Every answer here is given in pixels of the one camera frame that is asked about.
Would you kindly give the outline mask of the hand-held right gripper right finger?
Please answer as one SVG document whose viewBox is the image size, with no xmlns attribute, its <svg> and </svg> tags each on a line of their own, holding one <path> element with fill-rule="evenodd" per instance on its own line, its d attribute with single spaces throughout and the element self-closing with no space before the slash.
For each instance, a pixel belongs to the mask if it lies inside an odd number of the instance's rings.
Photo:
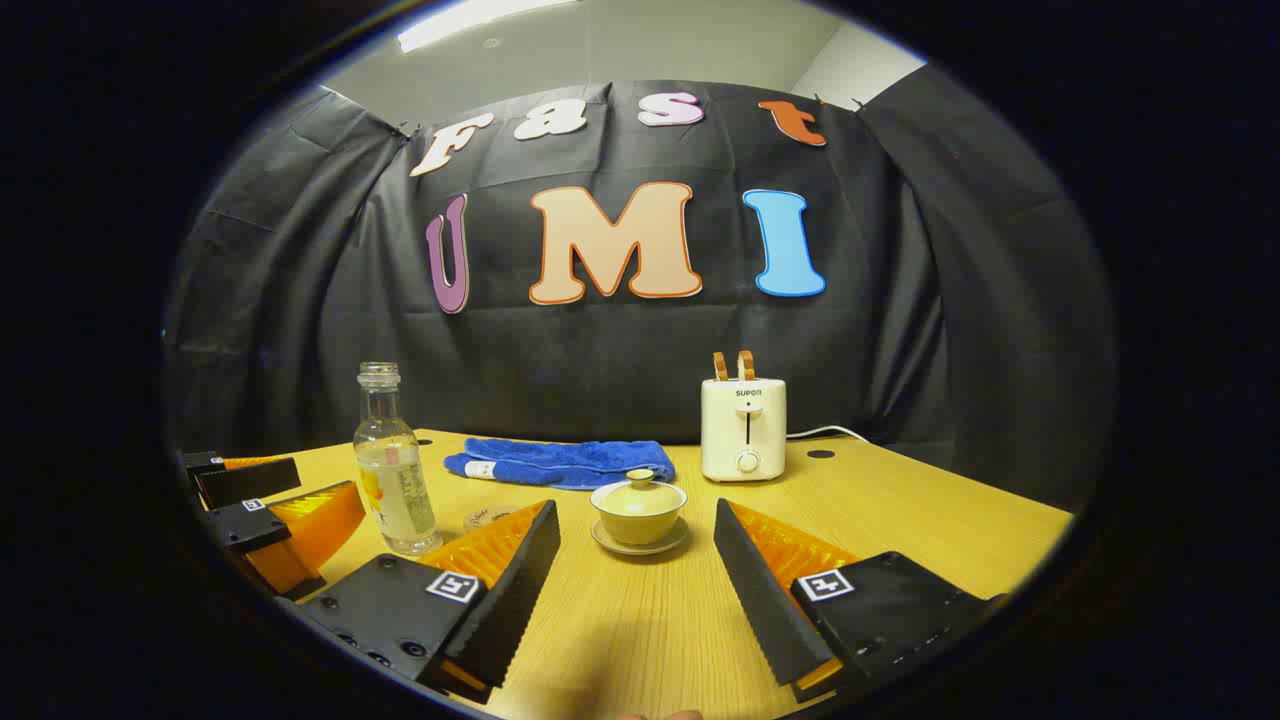
<svg viewBox="0 0 1280 720">
<path fill-rule="evenodd" d="M 774 679 L 800 702 L 888 685 L 1002 603 L 897 551 L 860 559 L 726 498 L 714 542 Z"/>
</svg>

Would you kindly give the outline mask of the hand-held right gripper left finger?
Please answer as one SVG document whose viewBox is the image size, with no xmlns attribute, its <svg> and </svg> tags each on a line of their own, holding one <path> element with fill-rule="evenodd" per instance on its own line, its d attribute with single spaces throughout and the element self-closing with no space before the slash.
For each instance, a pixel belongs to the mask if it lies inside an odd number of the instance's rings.
<svg viewBox="0 0 1280 720">
<path fill-rule="evenodd" d="M 485 703 L 506 682 L 559 546 L 547 500 L 421 559 L 378 555 L 300 611 L 393 673 Z"/>
</svg>

